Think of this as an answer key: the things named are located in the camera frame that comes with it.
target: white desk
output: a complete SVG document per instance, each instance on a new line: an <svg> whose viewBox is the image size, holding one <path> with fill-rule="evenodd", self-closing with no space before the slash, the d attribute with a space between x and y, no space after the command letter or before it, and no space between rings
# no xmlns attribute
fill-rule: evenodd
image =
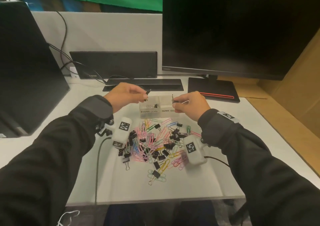
<svg viewBox="0 0 320 226"><path fill-rule="evenodd" d="M179 76L184 86L184 92L151 92L150 95L178 96L187 92L187 77ZM39 129L29 137L0 140L0 167L6 165L15 155L28 147L39 135L41 130L53 119L66 115L82 100L90 95L100 94L103 85L90 81L90 87L81 84L70 84L71 90L47 117ZM270 148L271 153L283 160L300 175L310 180L320 188L319 177L308 165L294 152L294 150L282 139L271 125L254 109L245 99L241 98L239 104L209 100L210 107L230 113L240 119L241 124L248 130L258 135ZM131 104L115 114L115 120L122 116L133 119L137 124L139 119L138 104ZM191 130L200 133L197 123L191 121L185 115L181 115L178 121L191 126ZM94 202L95 172L98 147L102 138L96 136L94 147L84 157L79 170L74 189L68 200L68 205L85 205ZM205 148L206 154L227 162L226 157L217 148ZM130 161L130 170L125 170L118 150L110 146L106 141L102 146L99 165L98 203L125 203L125 202L151 202L170 199L221 199L244 197L243 192L234 180L230 169L224 164L208 159L208 163L195 168L179 171L178 168L166 170L167 181L165 183L150 180L147 171L153 169L153 164Z"/></svg>

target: blue paper clip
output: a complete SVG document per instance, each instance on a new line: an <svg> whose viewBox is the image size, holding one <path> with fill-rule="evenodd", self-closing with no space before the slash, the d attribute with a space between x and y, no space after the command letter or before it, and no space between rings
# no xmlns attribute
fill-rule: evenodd
<svg viewBox="0 0 320 226"><path fill-rule="evenodd" d="M172 122L172 123L168 124L167 127L174 126L174 125L176 125L177 123L178 123L178 122Z"/></svg>

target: cardboard wall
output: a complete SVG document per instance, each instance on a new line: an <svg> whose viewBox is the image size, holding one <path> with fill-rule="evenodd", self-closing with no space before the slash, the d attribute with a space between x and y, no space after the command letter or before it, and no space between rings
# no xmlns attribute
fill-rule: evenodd
<svg viewBox="0 0 320 226"><path fill-rule="evenodd" d="M258 85L320 138L320 30L282 81Z"/></svg>

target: monitor base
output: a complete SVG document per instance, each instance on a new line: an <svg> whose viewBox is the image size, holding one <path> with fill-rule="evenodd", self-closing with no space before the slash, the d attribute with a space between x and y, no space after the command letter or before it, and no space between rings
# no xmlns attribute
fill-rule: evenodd
<svg viewBox="0 0 320 226"><path fill-rule="evenodd" d="M232 81L217 80L218 76L208 78L189 78L188 92L199 91L206 99L239 103L240 99Z"/></svg>

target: white string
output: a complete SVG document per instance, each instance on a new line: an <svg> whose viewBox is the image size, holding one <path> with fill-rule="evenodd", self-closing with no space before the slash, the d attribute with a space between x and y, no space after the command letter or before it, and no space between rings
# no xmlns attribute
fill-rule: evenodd
<svg viewBox="0 0 320 226"><path fill-rule="evenodd" d="M59 219L59 221L58 221L57 226L63 226L63 224L60 223L60 221L61 221L62 217L63 217L65 214L71 214L71 213L75 213L75 212L78 212L78 214L75 215L74 217L76 217L76 216L78 216L78 215L80 214L80 211L79 211L79 210L75 210L75 211L72 211L72 212L65 212L64 214L62 214L62 216L60 217L60 219ZM67 226L69 226L69 225L71 224L71 222L72 222L72 216L70 217L70 223L69 223Z"/></svg>

